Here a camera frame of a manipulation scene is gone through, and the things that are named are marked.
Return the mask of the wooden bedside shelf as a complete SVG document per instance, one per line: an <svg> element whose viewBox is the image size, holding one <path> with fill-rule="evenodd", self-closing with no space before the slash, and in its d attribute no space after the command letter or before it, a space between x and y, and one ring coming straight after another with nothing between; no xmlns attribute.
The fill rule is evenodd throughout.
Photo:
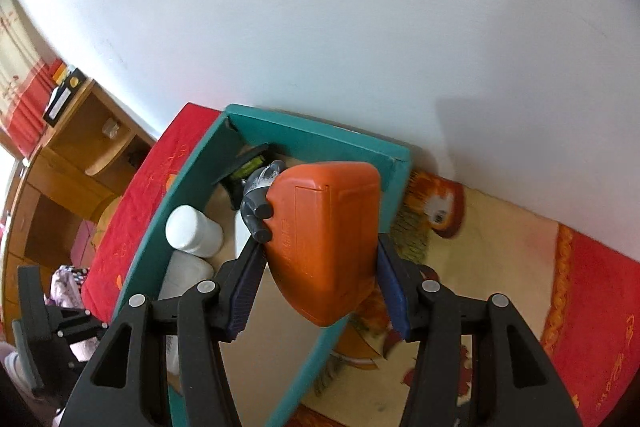
<svg viewBox="0 0 640 427"><path fill-rule="evenodd" d="M149 136L88 80L28 158L10 200L1 243L1 325L9 343L21 316L17 268L37 265L42 288L70 254L82 222L99 221L149 154Z"/></svg>

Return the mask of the teal cardboard box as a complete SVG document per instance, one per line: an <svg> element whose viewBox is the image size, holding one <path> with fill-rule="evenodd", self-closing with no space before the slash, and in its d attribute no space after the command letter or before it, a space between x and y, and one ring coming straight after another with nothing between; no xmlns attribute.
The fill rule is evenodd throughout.
<svg viewBox="0 0 640 427"><path fill-rule="evenodd" d="M378 227L386 232L396 215L411 167L408 148L323 122L242 105L230 105L198 132L192 145L179 147L178 176L154 213L120 291L124 309L131 295L160 293L172 254L165 236L169 213L186 204L224 225L219 267L235 254L234 214L212 197L224 168L246 148L268 143L284 157L301 162L365 161L378 169L382 202ZM323 369L345 321L320 329L284 299L271 274L260 281L246 329L221 347L232 397L245 426L282 426Z"/></svg>

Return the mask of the white orange medicine jar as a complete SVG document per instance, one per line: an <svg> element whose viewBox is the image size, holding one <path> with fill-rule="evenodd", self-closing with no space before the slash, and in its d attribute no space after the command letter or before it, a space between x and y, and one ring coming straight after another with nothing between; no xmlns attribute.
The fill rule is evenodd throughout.
<svg viewBox="0 0 640 427"><path fill-rule="evenodd" d="M171 211L165 225L165 237L176 251L207 259L220 251L224 230L200 210L181 205Z"/></svg>

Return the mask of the white earbuds case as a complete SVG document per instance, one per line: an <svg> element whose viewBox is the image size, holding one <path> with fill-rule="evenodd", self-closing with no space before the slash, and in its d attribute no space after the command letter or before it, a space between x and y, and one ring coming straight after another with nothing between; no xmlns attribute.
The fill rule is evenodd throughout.
<svg viewBox="0 0 640 427"><path fill-rule="evenodd" d="M250 239L250 231L243 221L241 211L238 210L234 216L234 254L235 257L239 258L240 254Z"/></svg>

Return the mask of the orange plastic case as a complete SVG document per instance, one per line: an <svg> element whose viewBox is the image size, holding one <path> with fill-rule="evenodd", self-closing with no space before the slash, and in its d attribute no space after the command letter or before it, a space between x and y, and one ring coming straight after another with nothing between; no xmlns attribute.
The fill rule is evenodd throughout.
<svg viewBox="0 0 640 427"><path fill-rule="evenodd" d="M297 165L268 188L269 270L309 322L330 326L373 291L381 198L378 169L363 161Z"/></svg>

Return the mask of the grey cable plug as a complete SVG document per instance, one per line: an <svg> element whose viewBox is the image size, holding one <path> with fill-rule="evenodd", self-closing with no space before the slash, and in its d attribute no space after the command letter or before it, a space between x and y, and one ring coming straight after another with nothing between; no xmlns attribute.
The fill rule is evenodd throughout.
<svg viewBox="0 0 640 427"><path fill-rule="evenodd" d="M271 161L266 167L256 169L246 180L240 205L241 218L250 237L259 244L267 244L272 233L265 221L273 216L267 192L274 180L286 169L281 159Z"/></svg>

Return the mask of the black round tape measure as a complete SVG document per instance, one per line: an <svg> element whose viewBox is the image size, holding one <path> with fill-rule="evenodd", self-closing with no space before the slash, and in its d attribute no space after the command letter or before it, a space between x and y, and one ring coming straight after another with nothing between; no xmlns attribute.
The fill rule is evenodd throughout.
<svg viewBox="0 0 640 427"><path fill-rule="evenodd" d="M259 168L266 167L274 158L272 147L268 143L244 150L232 159L231 164L224 167L221 176L214 185L221 185L228 194L232 210L239 210L242 202L244 185L250 175Z"/></svg>

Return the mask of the books on shelf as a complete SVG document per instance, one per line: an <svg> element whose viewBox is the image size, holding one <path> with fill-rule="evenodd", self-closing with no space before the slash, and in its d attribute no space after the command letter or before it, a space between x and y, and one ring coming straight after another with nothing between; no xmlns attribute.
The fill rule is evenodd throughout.
<svg viewBox="0 0 640 427"><path fill-rule="evenodd" d="M55 86L42 115L44 122L50 127L58 123L70 101L86 82L87 76L79 68L61 62L56 66L53 80Z"/></svg>

